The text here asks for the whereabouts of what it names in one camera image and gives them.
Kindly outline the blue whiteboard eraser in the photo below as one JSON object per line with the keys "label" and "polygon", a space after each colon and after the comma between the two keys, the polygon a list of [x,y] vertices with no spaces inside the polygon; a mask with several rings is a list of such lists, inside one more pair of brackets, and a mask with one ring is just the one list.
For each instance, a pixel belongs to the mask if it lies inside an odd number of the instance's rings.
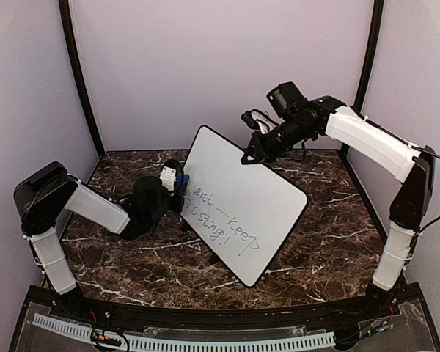
{"label": "blue whiteboard eraser", "polygon": [[185,188],[189,182],[189,175],[180,173],[176,176],[175,188]]}

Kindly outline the white whiteboard black frame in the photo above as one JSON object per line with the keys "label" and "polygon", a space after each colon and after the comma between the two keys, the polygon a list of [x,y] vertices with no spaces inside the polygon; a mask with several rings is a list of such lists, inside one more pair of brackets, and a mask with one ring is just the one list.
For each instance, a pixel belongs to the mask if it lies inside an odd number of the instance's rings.
{"label": "white whiteboard black frame", "polygon": [[304,191],[201,126],[184,171],[190,180],[181,216],[247,287],[257,284],[308,205]]}

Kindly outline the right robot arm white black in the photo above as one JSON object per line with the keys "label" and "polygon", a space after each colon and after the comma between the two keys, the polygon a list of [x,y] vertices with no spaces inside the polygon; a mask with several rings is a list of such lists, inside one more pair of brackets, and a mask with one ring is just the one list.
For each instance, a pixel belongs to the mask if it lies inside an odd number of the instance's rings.
{"label": "right robot arm white black", "polygon": [[278,85],[266,97],[283,121],[274,122],[258,109],[242,114],[241,119],[253,131],[242,164],[272,162],[298,143],[327,136],[365,155],[401,183],[390,205],[389,234],[372,278],[374,287],[390,291],[422,231],[433,193],[433,149],[407,142],[332,96],[308,100],[291,81]]}

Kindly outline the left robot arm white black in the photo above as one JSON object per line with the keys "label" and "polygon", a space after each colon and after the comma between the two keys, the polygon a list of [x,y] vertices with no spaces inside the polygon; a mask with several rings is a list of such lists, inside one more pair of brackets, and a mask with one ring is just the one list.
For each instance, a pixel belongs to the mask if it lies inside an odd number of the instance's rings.
{"label": "left robot arm white black", "polygon": [[73,292],[77,283],[56,233],[60,213],[76,213],[132,241],[154,233],[165,213],[182,212],[189,181],[183,166],[169,159],[159,175],[139,178],[129,195],[114,201],[92,190],[54,161],[15,187],[13,200],[23,237],[53,289],[63,295],[59,305],[64,312],[81,320],[89,313],[89,305]]}

